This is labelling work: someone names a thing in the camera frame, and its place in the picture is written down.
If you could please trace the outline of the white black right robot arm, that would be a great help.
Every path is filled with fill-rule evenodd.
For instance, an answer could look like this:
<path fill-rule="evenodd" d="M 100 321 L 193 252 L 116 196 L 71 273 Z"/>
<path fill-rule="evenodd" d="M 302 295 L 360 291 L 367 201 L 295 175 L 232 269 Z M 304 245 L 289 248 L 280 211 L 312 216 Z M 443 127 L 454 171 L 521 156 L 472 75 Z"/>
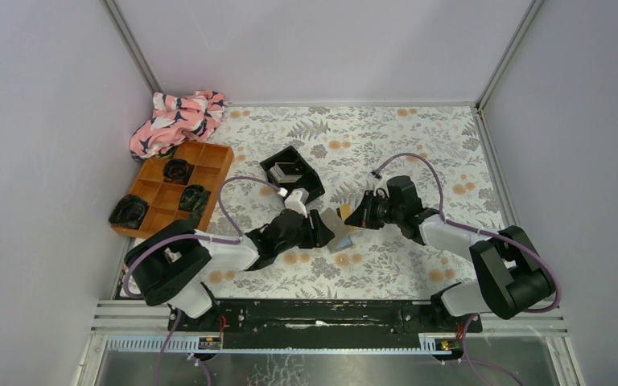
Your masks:
<path fill-rule="evenodd" d="M 440 331 L 451 330 L 469 314 L 511 319 L 557 292 L 523 229 L 485 231 L 446 219 L 441 211 L 422 205 L 408 176 L 392 177 L 385 189 L 367 190 L 344 222 L 373 230 L 394 224 L 406 239 L 472 263 L 475 281 L 450 285 L 430 298 L 429 319 Z"/>

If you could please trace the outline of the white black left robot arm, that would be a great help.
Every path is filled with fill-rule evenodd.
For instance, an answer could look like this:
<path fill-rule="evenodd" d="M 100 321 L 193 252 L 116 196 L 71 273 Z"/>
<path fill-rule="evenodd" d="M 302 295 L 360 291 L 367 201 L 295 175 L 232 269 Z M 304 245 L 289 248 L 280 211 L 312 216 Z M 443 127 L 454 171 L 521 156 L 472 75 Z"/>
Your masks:
<path fill-rule="evenodd" d="M 323 248 L 336 237 L 316 210 L 305 216 L 284 209 L 241 236 L 213 235 L 191 225 L 176 220 L 134 246 L 125 256 L 122 290 L 148 306 L 175 307 L 200 331 L 215 325 L 218 312 L 200 279 L 203 271 L 264 269 L 290 249 Z"/>

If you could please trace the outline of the black plastic card tray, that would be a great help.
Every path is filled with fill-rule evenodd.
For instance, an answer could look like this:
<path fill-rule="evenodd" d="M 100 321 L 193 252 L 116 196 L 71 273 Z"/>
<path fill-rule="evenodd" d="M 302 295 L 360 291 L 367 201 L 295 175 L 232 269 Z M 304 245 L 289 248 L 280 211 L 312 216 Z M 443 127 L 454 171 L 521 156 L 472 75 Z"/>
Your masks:
<path fill-rule="evenodd" d="M 325 194 L 319 174 L 293 146 L 287 146 L 260 161 L 259 165 L 267 181 L 276 187 L 288 192 L 304 189 L 308 193 L 306 203 L 311 203 Z"/>

